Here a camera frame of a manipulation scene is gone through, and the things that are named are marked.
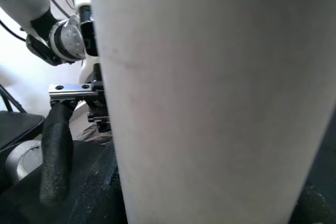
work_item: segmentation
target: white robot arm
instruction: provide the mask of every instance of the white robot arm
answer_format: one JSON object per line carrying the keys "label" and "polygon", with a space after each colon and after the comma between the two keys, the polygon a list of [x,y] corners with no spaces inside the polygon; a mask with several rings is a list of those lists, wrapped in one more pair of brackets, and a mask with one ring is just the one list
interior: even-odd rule
{"label": "white robot arm", "polygon": [[[56,66],[85,59],[85,52],[97,56],[90,7],[79,5],[83,16],[57,20],[50,11],[50,0],[0,0],[2,8],[27,33],[28,49],[45,62]],[[84,38],[80,24],[84,27]]]}

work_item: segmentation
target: black cushion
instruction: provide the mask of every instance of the black cushion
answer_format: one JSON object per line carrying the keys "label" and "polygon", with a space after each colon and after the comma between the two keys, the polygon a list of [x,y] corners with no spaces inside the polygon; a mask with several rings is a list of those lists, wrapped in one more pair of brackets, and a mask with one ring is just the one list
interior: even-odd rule
{"label": "black cushion", "polygon": [[44,117],[0,111],[0,150],[9,144],[32,140],[42,132]]}
{"label": "black cushion", "polygon": [[1,224],[127,223],[113,143],[74,141],[74,149],[66,200],[40,203],[39,167],[0,196]]}

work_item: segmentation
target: black chair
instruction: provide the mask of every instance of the black chair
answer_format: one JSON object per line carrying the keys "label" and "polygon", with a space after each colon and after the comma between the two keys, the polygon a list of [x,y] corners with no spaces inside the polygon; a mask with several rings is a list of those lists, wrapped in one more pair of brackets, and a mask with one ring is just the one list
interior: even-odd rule
{"label": "black chair", "polygon": [[[1,84],[0,96],[7,108],[7,111],[0,111],[0,150],[11,144],[33,140],[42,133],[43,116],[28,114]],[[13,111],[11,103],[19,112]]]}

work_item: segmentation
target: metal rod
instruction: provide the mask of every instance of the metal rod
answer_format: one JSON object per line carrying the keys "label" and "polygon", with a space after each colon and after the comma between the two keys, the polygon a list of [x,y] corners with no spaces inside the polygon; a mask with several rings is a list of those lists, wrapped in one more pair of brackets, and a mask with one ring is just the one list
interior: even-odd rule
{"label": "metal rod", "polygon": [[92,0],[129,224],[286,224],[336,100],[336,0]]}
{"label": "metal rod", "polygon": [[12,97],[12,95],[10,93],[8,93],[8,91],[1,84],[0,84],[0,94],[3,98],[5,97],[7,99],[7,101],[9,100],[18,109],[19,112],[27,113],[22,108],[21,104],[18,101],[16,101],[14,99],[14,97]]}
{"label": "metal rod", "polygon": [[9,112],[12,112],[13,109],[12,109],[12,106],[11,106],[11,103],[9,102],[9,100],[2,94],[0,94],[1,97],[2,97],[2,100],[4,101],[4,104],[6,105],[6,108],[7,108],[7,111]]}

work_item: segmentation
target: white cylindrical object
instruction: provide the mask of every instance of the white cylindrical object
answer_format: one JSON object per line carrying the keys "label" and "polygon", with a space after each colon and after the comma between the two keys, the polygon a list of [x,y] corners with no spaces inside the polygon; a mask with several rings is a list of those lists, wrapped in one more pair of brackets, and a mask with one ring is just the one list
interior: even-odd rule
{"label": "white cylindrical object", "polygon": [[50,0],[0,0],[0,8],[21,25],[26,33],[37,37],[30,22],[50,9]]}
{"label": "white cylindrical object", "polygon": [[130,224],[286,224],[336,98],[335,0],[92,0]]}

